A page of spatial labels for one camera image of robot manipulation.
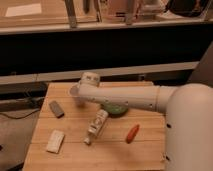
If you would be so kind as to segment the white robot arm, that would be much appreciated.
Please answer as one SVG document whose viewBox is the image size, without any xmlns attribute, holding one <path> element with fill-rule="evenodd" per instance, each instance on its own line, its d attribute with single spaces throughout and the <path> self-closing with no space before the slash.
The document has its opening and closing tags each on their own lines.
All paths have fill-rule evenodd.
<svg viewBox="0 0 213 171">
<path fill-rule="evenodd" d="M 213 171 L 213 88 L 182 86 L 101 88 L 100 77 L 86 73 L 77 96 L 165 115 L 165 171 Z"/>
</svg>

